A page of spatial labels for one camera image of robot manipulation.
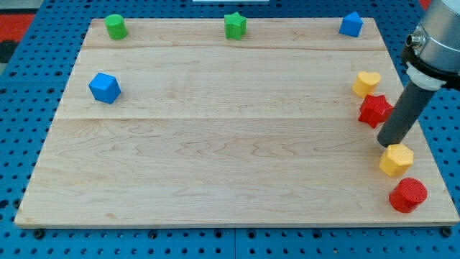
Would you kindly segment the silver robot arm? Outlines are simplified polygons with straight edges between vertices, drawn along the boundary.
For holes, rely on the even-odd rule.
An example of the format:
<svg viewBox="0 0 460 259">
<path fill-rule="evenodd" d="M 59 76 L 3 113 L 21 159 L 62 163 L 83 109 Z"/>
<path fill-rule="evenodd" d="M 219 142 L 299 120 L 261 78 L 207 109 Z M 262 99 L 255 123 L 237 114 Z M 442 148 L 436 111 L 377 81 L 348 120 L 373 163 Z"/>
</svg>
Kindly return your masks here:
<svg viewBox="0 0 460 259">
<path fill-rule="evenodd" d="M 433 0 L 401 58 L 415 85 L 429 91 L 459 89 L 459 0 Z"/>
</svg>

